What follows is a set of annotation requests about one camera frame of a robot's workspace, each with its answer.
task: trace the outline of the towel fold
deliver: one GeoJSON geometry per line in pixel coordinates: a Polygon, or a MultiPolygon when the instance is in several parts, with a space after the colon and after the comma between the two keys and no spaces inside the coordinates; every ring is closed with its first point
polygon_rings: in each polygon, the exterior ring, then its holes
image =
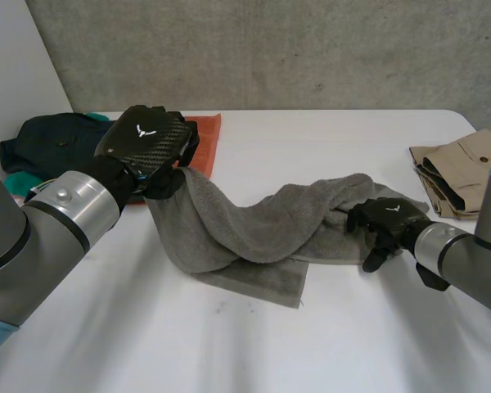
{"type": "Polygon", "coordinates": [[[171,261],[202,282],[294,308],[309,262],[359,264],[369,253],[366,233],[345,232],[347,211],[369,198],[404,197],[353,174],[288,184],[237,207],[203,174],[176,170],[185,177],[180,189],[167,200],[146,200],[171,261]]]}

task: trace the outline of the white tabletop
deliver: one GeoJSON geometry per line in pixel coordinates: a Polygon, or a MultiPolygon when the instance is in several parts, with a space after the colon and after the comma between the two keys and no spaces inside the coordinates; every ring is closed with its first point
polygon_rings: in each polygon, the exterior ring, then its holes
{"type": "MultiPolygon", "coordinates": [[[[474,131],[451,111],[222,113],[212,180],[239,206],[354,172],[427,201],[408,147],[474,131]]],[[[311,265],[302,302],[186,277],[129,206],[0,349],[0,392],[491,393],[491,312],[424,287],[410,256],[374,274],[311,265]]]]}

